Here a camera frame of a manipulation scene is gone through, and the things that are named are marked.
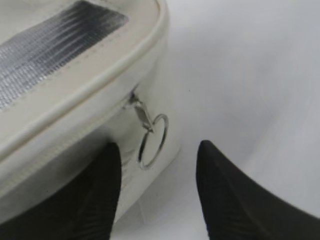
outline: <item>silver ring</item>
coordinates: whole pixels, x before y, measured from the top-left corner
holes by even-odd
[[[141,146],[140,146],[140,150],[139,150],[139,156],[138,156],[138,162],[140,164],[140,168],[142,170],[148,170],[150,169],[153,164],[156,162],[160,152],[162,151],[162,149],[164,148],[166,139],[167,139],[167,135],[168,135],[168,129],[169,129],[169,118],[167,115],[165,114],[159,114],[152,122],[153,125],[156,125],[160,120],[163,120],[164,122],[164,130],[163,130],[163,135],[162,135],[162,140],[161,143],[158,147],[158,150],[156,151],[154,157],[152,158],[152,160],[148,163],[145,164],[143,157],[144,157],[144,152],[145,152],[145,148],[148,142],[148,137],[150,135],[150,133],[152,133],[151,131],[148,131],[142,140]]]

